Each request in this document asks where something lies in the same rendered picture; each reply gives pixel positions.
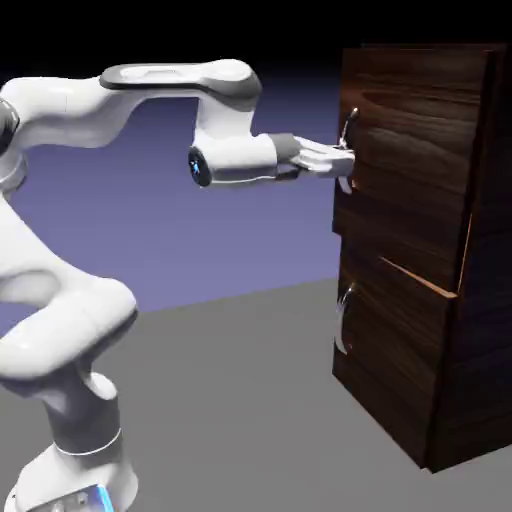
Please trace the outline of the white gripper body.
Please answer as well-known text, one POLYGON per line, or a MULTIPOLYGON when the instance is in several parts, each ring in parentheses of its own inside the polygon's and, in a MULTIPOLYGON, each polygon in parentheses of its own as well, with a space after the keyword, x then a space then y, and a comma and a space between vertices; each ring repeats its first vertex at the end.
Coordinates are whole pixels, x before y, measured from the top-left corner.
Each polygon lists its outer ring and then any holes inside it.
POLYGON ((294 139, 298 143, 298 154, 291 159, 295 166, 317 177, 348 178, 352 175, 355 164, 353 150, 343 146, 325 145, 299 136, 294 139))

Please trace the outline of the dark wood door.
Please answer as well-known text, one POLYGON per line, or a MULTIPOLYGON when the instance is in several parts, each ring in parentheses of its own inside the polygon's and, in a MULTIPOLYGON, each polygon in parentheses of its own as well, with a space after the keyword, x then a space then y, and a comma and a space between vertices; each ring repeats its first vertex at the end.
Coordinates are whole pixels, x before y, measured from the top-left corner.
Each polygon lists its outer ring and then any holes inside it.
POLYGON ((346 239, 338 299, 356 290, 344 320, 348 354, 334 374, 414 460, 426 463, 446 325, 457 295, 346 239))
POLYGON ((460 280, 466 194, 493 52, 367 47, 344 52, 340 110, 353 191, 333 230, 451 296, 460 280))

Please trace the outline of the dark wood cabinet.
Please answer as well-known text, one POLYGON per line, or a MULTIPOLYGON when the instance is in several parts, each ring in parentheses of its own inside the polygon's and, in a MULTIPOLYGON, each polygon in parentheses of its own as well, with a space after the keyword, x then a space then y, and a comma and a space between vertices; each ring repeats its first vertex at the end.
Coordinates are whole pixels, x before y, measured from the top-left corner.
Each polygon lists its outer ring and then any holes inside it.
POLYGON ((460 280, 446 325, 426 463, 439 472, 512 446, 512 43, 365 44, 493 52, 466 194, 460 280))

